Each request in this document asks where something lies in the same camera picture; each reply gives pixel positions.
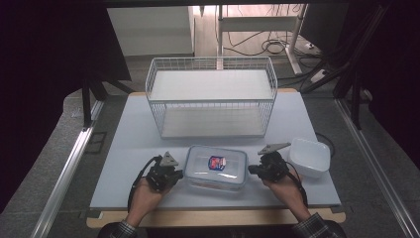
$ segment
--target wrist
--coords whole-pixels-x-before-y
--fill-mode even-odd
[[[131,226],[139,227],[140,222],[142,222],[145,216],[146,216],[146,213],[144,212],[130,211],[126,217],[126,222]]]
[[[291,213],[293,213],[294,217],[296,217],[298,222],[305,221],[311,217],[311,213],[309,212],[308,208],[304,205],[292,206],[289,207]]]

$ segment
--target hand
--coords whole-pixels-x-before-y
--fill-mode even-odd
[[[275,197],[290,209],[299,222],[304,221],[311,216],[308,208],[303,203],[302,194],[291,178],[284,177],[278,182],[263,179],[262,183],[268,186]]]
[[[162,192],[155,191],[149,186],[149,183],[145,178],[140,179],[133,195],[126,222],[134,227],[138,227],[142,219],[158,206],[161,199],[169,191],[170,189],[166,189]]]

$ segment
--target container lid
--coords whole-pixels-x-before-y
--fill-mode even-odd
[[[188,151],[184,175],[191,179],[243,184],[247,166],[248,156],[245,152],[192,146]]]

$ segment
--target person's right hand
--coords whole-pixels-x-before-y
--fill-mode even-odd
[[[278,200],[290,209],[299,222],[311,216],[308,208],[303,203],[302,194],[291,178],[284,177],[278,182],[263,179],[262,183],[274,193]]]

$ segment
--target sticker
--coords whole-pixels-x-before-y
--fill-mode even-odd
[[[209,169],[211,171],[222,171],[226,167],[226,159],[224,157],[212,156],[209,159]]]

